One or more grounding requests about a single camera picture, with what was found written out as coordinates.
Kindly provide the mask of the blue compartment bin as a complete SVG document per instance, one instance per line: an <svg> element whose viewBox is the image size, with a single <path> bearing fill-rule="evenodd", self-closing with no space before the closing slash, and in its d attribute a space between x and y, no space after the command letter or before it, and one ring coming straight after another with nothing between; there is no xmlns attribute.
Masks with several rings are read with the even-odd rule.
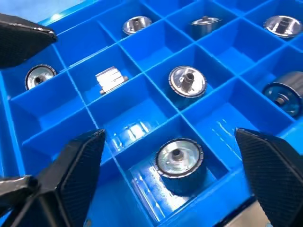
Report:
<svg viewBox="0 0 303 227"><path fill-rule="evenodd" d="M87 0L58 11L64 0L0 0L26 19L44 17L58 41L23 64L0 70L0 177L36 175L72 137L107 133L100 178L84 227L215 227L253 198L234 137L238 127L288 141L303 154L303 115L293 118L263 95L263 87L303 71L303 32L283 39L264 22L286 15L303 22L303 0ZM133 35L124 23L152 24ZM195 39L190 23L220 18ZM31 90L38 64L57 75ZM96 75L116 67L128 80L101 95ZM207 79L197 98L175 93L169 73L191 66ZM161 146L189 138L204 151L203 187L177 196L155 168Z"/></svg>

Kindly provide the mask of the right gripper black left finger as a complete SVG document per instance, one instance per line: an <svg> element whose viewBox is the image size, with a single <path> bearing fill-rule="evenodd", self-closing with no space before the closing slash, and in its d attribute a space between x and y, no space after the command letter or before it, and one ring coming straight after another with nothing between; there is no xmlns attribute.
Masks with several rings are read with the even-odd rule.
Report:
<svg viewBox="0 0 303 227"><path fill-rule="evenodd" d="M105 129L71 139L38 175L37 191L4 211L4 227L83 227L96 191Z"/></svg>

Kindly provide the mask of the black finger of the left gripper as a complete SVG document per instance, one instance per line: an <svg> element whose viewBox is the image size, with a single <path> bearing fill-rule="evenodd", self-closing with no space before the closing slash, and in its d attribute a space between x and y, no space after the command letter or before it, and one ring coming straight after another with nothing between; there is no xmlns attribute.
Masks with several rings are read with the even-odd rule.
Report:
<svg viewBox="0 0 303 227"><path fill-rule="evenodd" d="M56 41L51 28L0 13L0 69L22 64Z"/></svg>
<svg viewBox="0 0 303 227"><path fill-rule="evenodd" d="M37 189L38 180L32 175L0 178L0 211L10 211Z"/></svg>

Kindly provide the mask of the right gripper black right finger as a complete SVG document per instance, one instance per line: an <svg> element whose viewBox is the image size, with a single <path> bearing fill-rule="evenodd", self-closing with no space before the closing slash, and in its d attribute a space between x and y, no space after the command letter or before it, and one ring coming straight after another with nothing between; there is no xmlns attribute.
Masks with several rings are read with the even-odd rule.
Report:
<svg viewBox="0 0 303 227"><path fill-rule="evenodd" d="M303 156L284 139L237 128L250 188L273 227L303 227Z"/></svg>

